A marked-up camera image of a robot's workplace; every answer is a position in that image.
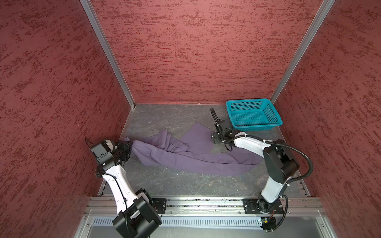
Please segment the teal plastic basket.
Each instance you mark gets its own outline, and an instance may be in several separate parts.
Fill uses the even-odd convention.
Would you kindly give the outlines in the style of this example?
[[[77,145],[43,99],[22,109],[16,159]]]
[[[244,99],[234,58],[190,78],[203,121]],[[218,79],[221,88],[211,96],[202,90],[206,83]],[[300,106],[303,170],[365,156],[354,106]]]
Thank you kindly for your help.
[[[283,125],[269,99],[229,100],[226,108],[235,130],[266,131]]]

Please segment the purple trousers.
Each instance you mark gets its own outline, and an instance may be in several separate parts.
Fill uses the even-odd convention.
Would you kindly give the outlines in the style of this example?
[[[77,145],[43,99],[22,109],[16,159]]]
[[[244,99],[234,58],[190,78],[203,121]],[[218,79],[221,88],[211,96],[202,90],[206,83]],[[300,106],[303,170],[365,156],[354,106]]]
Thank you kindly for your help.
[[[218,176],[244,174],[263,160],[242,148],[213,153],[211,134],[211,130],[200,123],[195,123],[180,139],[162,130],[157,135],[132,141],[132,152],[146,166]]]

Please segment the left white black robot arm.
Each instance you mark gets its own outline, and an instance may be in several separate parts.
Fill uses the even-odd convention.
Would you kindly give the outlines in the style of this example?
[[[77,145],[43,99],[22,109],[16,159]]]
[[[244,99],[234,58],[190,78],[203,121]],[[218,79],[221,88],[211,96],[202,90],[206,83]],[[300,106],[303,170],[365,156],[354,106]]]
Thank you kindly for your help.
[[[102,140],[90,147],[97,162],[96,175],[108,184],[114,196],[115,230],[124,238],[149,238],[162,224],[153,200],[144,189],[134,192],[123,166],[132,151],[132,141]]]

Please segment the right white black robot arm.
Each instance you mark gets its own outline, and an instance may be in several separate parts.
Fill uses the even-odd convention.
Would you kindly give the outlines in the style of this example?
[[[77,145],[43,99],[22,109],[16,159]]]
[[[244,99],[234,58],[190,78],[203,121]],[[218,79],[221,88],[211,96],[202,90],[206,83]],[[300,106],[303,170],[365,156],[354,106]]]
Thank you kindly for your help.
[[[216,124],[215,127],[216,132],[212,134],[213,142],[223,143],[231,149],[242,148],[264,158],[269,178],[258,197],[257,209],[262,214],[270,213],[287,189],[287,182],[299,169],[299,164],[290,149],[280,146],[282,140],[268,141],[239,130],[234,131],[222,124]]]

